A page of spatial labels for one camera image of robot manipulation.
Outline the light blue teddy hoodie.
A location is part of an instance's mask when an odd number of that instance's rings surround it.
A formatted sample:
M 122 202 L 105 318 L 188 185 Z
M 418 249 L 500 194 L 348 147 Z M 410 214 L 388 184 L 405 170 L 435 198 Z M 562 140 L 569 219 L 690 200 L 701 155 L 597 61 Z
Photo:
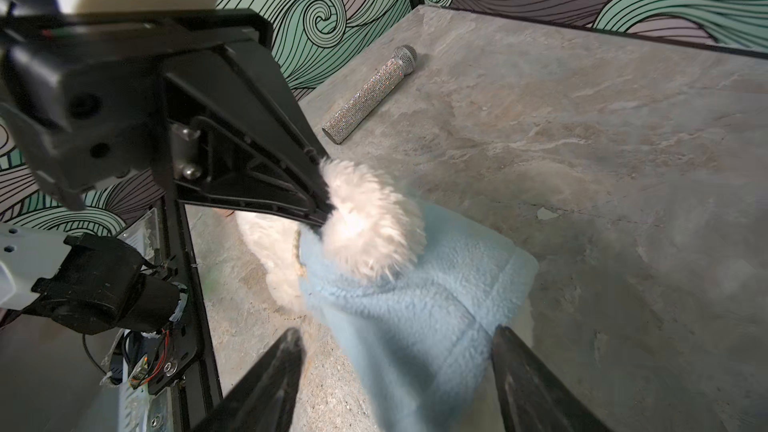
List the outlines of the light blue teddy hoodie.
M 507 237 L 421 202 L 417 263 L 371 282 L 347 277 L 303 232 L 301 290 L 351 362 L 383 431 L 500 431 L 492 336 L 523 306 L 536 259 Z

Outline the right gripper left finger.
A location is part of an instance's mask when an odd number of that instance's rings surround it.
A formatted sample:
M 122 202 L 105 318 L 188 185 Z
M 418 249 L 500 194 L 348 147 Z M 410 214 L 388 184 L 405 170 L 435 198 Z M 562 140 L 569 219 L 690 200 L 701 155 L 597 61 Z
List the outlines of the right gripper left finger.
M 299 329 L 287 329 L 195 429 L 286 432 L 291 428 L 306 351 Z

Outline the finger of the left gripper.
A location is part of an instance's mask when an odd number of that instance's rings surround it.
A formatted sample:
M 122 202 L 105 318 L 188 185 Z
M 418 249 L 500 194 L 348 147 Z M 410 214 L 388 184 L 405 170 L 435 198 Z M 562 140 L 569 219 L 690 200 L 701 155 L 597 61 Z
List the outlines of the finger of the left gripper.
M 253 77 L 257 90 L 269 103 L 269 110 L 310 162 L 322 162 L 327 153 L 308 123 L 303 110 L 282 75 L 270 51 L 254 41 L 239 43 L 239 61 Z

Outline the white teddy bear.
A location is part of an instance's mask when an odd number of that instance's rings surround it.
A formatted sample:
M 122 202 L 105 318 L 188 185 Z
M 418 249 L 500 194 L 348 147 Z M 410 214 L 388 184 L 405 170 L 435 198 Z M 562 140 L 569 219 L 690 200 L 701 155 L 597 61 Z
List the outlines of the white teddy bear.
M 414 200 L 386 174 L 364 164 L 326 159 L 320 172 L 332 206 L 319 229 L 324 258 L 365 283 L 391 278 L 415 265 L 426 247 L 426 235 Z M 300 224 L 243 211 L 236 211 L 234 218 L 246 247 L 264 267 L 273 300 L 286 310 L 303 313 L 300 279 L 308 267 L 299 259 Z

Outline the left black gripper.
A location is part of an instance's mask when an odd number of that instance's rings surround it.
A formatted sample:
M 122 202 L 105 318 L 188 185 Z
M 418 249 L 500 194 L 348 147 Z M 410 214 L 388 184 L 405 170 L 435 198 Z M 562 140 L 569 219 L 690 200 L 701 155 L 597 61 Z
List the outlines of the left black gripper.
M 321 162 L 281 127 L 240 64 L 241 39 L 268 46 L 251 10 L 6 16 L 1 116 L 39 189 L 81 210 L 87 192 L 164 161 L 166 116 L 198 133 L 181 201 L 320 227 L 332 206 Z

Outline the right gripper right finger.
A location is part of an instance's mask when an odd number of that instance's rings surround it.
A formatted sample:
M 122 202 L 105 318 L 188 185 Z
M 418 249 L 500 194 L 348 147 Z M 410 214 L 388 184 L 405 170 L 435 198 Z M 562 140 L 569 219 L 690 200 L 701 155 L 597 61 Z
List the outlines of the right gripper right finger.
M 610 432 L 507 326 L 494 332 L 492 365 L 507 431 Z

